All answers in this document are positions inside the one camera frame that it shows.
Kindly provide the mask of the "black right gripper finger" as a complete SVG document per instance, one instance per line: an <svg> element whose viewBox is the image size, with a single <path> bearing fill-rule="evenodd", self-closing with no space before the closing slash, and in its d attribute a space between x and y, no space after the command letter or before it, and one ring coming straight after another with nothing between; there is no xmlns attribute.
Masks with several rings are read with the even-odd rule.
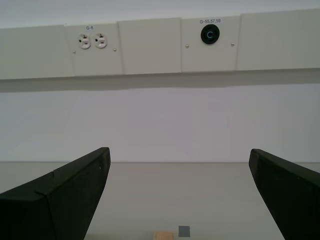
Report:
<svg viewBox="0 0 320 240"><path fill-rule="evenodd" d="M101 147L0 195L2 240L83 240L111 166Z"/></svg>
<svg viewBox="0 0 320 240"><path fill-rule="evenodd" d="M250 151L248 165L284 239L318 240L320 174L261 149Z"/></svg>

